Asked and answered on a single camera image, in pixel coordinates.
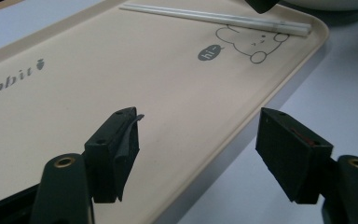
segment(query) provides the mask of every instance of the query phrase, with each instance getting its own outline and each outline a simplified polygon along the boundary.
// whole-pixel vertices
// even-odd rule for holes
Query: chopsticks
[[[146,12],[196,21],[208,21],[220,24],[240,26],[288,35],[307,36],[311,30],[310,24],[292,21],[267,20],[260,18],[240,17],[210,12],[192,11],[178,8],[151,7],[137,4],[123,4],[119,8],[130,11]]]

